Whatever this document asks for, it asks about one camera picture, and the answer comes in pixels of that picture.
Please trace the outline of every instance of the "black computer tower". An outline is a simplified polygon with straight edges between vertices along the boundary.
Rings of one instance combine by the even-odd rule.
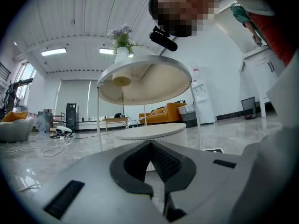
[[[79,105],[66,104],[66,127],[75,133],[79,131]]]

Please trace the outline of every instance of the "white vase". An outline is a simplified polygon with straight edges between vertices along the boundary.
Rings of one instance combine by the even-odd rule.
[[[129,50],[126,47],[119,47],[116,50],[116,54],[117,56],[114,63],[128,59]],[[131,84],[131,68],[124,68],[113,73],[112,82],[117,86],[127,86]]]

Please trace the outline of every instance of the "orange sofa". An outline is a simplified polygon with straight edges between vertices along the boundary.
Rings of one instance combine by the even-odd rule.
[[[166,108],[154,110],[152,113],[145,113],[148,124],[170,123],[181,120],[178,107],[186,103],[167,103]],[[144,113],[139,114],[139,118],[144,117]],[[139,120],[140,124],[145,124],[145,119]]]

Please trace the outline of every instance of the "fluorescent light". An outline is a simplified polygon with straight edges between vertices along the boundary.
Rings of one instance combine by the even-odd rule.
[[[100,48],[100,53],[113,55],[113,50],[105,49],[105,48]]]
[[[61,53],[66,53],[66,49],[65,48],[61,48],[61,49],[56,49],[56,50],[47,50],[42,52],[42,56],[50,56],[50,55],[54,55],[54,54],[61,54]]]

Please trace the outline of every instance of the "roller blind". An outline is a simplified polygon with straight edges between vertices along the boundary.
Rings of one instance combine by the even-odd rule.
[[[87,120],[87,97],[89,80],[62,80],[56,105],[56,115],[66,112],[67,103],[79,105],[79,121]]]
[[[109,103],[100,98],[99,100],[99,115],[100,116],[114,116],[117,113],[123,114],[122,105],[116,105]],[[88,101],[88,117],[97,116],[97,81],[92,80],[90,83],[89,90],[89,101]]]

